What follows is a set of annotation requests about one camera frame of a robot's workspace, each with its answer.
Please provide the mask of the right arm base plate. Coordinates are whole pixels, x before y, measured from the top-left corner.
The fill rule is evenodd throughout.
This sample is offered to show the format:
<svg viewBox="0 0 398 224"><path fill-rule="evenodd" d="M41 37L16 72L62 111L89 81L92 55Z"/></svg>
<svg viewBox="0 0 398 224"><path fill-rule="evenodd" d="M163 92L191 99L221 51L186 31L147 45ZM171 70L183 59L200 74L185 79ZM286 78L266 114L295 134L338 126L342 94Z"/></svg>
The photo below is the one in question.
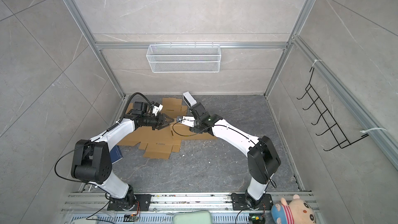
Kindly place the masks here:
<svg viewBox="0 0 398 224"><path fill-rule="evenodd" d="M235 211L244 209L253 211L270 211L273 206L273 200L270 194L264 194L260 200L254 200L249 194L232 193L230 197Z"/></svg>

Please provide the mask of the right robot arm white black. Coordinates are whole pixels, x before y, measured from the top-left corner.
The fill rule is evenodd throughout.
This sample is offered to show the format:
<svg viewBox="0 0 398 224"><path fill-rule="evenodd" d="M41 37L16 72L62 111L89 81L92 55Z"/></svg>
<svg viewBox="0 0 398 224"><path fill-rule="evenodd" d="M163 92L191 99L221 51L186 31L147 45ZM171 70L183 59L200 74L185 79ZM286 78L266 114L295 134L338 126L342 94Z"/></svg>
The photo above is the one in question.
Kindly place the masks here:
<svg viewBox="0 0 398 224"><path fill-rule="evenodd" d="M251 181L245 191L245 202L250 208L257 207L272 177L281 165L280 157L271 139L267 136L259 138L245 133L229 124L221 116L210 115L201 103L191 106L189 111L192 115L177 117L177 123L188 126L192 133L208 133L222 139L247 157Z"/></svg>

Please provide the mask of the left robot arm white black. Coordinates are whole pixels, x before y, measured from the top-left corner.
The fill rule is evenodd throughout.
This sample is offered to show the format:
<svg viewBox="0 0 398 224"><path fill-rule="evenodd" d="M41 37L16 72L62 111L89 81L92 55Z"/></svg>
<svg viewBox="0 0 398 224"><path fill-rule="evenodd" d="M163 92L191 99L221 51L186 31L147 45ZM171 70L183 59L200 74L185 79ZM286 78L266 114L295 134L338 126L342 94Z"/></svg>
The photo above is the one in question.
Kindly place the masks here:
<svg viewBox="0 0 398 224"><path fill-rule="evenodd" d="M72 178L98 186L109 195L110 203L125 211L131 210L137 202L133 187L113 172L110 151L138 128L161 130L168 127L174 119L161 113L162 108L155 102L135 102L130 110L125 106L116 123L104 133L78 141L72 161Z"/></svg>

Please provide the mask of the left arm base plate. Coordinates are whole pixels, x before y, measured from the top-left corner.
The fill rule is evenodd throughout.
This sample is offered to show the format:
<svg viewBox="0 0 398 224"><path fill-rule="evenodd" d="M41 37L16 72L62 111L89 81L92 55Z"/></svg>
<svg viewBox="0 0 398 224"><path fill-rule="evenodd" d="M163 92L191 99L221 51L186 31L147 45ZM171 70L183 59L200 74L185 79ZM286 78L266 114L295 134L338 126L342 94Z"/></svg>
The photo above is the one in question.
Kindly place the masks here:
<svg viewBox="0 0 398 224"><path fill-rule="evenodd" d="M127 195L123 199L111 198L107 207L108 211L148 211L152 195L138 194L134 196Z"/></svg>

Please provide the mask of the cardboard box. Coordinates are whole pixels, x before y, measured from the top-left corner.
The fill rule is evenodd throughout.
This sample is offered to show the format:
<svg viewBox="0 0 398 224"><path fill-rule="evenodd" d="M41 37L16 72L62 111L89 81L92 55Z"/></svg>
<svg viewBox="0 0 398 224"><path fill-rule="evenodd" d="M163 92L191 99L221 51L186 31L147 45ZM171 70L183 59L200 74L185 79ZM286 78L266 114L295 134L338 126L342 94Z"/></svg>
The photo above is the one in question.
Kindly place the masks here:
<svg viewBox="0 0 398 224"><path fill-rule="evenodd" d="M194 133L190 127L181 123L174 123L170 126L174 140L216 140L215 136L209 133Z"/></svg>

